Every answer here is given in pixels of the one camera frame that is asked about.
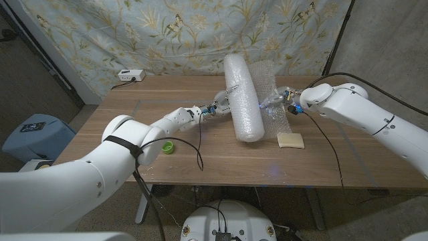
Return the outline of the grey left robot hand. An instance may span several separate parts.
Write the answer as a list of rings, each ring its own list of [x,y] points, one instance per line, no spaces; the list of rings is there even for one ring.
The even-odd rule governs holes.
[[[218,92],[211,104],[200,106],[203,118],[212,116],[223,116],[230,113],[229,95],[238,87],[238,85]]]

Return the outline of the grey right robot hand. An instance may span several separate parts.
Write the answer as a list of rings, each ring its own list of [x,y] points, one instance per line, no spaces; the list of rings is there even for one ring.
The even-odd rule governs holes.
[[[289,86],[276,88],[274,93],[262,101],[259,107],[268,110],[274,107],[282,107],[285,111],[294,115],[303,113],[303,108],[300,105],[300,95],[302,92],[303,90]]]

